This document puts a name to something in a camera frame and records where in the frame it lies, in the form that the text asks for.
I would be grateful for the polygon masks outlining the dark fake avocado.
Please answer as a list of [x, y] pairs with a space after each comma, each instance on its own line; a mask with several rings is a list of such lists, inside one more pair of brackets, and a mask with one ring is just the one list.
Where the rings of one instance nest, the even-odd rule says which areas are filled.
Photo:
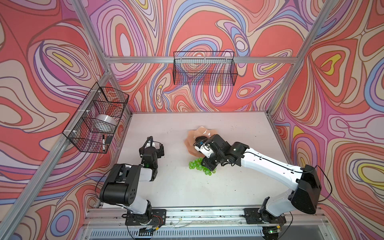
[[208, 139], [206, 136], [199, 136], [195, 138], [196, 143], [205, 142]]

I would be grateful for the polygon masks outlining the green fake grape bunch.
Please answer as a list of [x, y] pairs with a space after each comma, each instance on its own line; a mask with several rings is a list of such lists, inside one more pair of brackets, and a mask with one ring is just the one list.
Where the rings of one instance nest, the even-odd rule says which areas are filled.
[[197, 170], [203, 172], [207, 176], [211, 176], [212, 174], [216, 173], [216, 170], [209, 170], [207, 167], [204, 167], [202, 165], [203, 158], [197, 158], [193, 161], [189, 162], [189, 169], [190, 170]]

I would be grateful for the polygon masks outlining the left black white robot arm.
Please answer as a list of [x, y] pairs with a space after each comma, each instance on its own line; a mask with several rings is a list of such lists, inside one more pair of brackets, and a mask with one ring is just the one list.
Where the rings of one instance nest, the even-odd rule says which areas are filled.
[[140, 182], [153, 182], [158, 174], [158, 159], [165, 155], [164, 146], [152, 136], [139, 148], [138, 165], [115, 164], [101, 188], [99, 199], [103, 204], [118, 206], [127, 226], [153, 226], [159, 228], [166, 220], [166, 211], [154, 211], [152, 204], [138, 195]]

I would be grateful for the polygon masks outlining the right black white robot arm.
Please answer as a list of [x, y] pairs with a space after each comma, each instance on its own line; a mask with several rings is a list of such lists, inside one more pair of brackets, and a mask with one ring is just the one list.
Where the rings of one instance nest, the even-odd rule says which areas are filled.
[[308, 215], [317, 211], [322, 186], [315, 167], [294, 166], [270, 158], [246, 144], [232, 145], [216, 134], [198, 137], [194, 143], [196, 151], [203, 154], [202, 166], [210, 171], [218, 165], [239, 166], [252, 169], [282, 183], [288, 190], [273, 198], [266, 197], [257, 210], [257, 223], [285, 223], [285, 214], [298, 210]]

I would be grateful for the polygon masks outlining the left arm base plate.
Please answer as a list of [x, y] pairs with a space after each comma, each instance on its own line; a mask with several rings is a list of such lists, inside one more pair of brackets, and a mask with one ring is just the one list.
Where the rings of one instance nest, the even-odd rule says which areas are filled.
[[126, 226], [152, 226], [161, 227], [166, 223], [167, 210], [147, 210], [143, 215], [133, 214], [129, 211], [122, 215]]

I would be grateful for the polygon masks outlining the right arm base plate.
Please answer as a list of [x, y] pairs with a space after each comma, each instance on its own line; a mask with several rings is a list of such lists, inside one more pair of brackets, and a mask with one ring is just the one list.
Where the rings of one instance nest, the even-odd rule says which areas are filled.
[[246, 219], [247, 224], [284, 225], [287, 222], [285, 216], [275, 217], [267, 211], [260, 213], [259, 208], [244, 208], [243, 217]]

